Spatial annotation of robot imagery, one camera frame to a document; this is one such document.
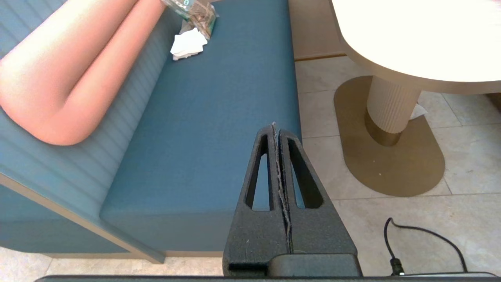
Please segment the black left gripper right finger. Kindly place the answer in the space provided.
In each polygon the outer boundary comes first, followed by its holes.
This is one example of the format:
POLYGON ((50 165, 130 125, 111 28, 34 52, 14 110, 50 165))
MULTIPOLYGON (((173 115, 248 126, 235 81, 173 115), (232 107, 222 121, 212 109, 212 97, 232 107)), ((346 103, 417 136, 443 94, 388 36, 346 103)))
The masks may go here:
POLYGON ((278 138, 289 250, 301 255, 356 255, 356 246, 299 138, 287 130, 281 130, 278 138))

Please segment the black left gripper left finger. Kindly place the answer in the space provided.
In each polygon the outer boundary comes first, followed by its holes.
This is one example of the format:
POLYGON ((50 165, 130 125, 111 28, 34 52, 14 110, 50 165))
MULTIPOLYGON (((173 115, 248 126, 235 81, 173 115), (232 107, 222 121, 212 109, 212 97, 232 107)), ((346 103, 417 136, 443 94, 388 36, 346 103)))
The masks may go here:
POLYGON ((223 252, 224 275, 267 275, 269 262, 290 253, 290 214, 274 125, 256 134, 223 252), (253 210, 261 157, 267 157, 268 211, 253 210))

